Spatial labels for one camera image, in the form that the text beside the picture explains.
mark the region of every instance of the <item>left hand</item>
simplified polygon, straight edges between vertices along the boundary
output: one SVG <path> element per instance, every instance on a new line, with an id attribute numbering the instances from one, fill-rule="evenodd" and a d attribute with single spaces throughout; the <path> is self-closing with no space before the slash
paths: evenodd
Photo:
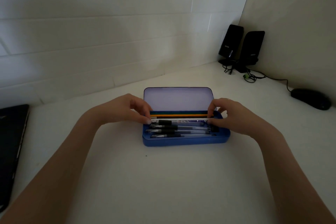
<path id="1" fill-rule="evenodd" d="M 153 109 L 145 100 L 128 93 L 93 107 L 88 112 L 97 118 L 100 125 L 103 125 L 126 120 L 150 124 L 151 116 L 149 111 L 153 111 Z"/>

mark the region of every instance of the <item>blue pencil case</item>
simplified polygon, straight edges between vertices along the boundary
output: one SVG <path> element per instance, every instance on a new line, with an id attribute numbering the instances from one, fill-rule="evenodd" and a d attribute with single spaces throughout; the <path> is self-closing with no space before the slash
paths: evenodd
<path id="1" fill-rule="evenodd" d="M 149 87 L 143 92 L 144 100 L 153 108 L 154 114 L 181 115 L 184 113 L 206 114 L 209 104 L 213 100 L 212 90 L 208 87 Z M 222 115 L 214 111 L 214 118 L 223 119 Z M 168 137 L 151 138 L 151 133 L 146 132 L 149 125 L 144 125 L 142 141 L 145 146 L 173 146 L 190 144 L 225 143 L 230 137 L 227 128 L 213 127 L 209 134 L 202 137 Z"/>

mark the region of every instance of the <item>desk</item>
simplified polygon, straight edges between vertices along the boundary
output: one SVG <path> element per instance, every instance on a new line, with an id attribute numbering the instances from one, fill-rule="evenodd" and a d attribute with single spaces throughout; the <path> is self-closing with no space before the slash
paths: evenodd
<path id="1" fill-rule="evenodd" d="M 197 86 L 241 102 L 277 127 L 317 192 L 336 215 L 336 109 L 320 111 L 271 79 L 247 83 L 218 63 L 33 108 L 12 199 L 64 141 L 87 109 L 146 87 Z M 140 124 L 97 132 L 67 223 L 277 223 L 261 152 L 232 133 L 225 144 L 148 148 Z"/>

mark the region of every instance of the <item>pencil case lid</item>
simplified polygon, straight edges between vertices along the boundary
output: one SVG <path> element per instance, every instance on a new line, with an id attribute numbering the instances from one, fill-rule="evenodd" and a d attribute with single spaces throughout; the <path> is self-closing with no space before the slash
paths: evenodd
<path id="1" fill-rule="evenodd" d="M 213 94 L 208 87 L 149 87 L 143 99 L 153 111 L 200 111 L 208 110 Z"/>

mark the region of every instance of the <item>black computer mouse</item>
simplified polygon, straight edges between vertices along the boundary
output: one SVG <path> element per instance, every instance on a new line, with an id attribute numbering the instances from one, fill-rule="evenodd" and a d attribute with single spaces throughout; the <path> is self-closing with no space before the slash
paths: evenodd
<path id="1" fill-rule="evenodd" d="M 316 90 L 293 89 L 291 96 L 320 110 L 328 110 L 331 107 L 330 99 Z"/>

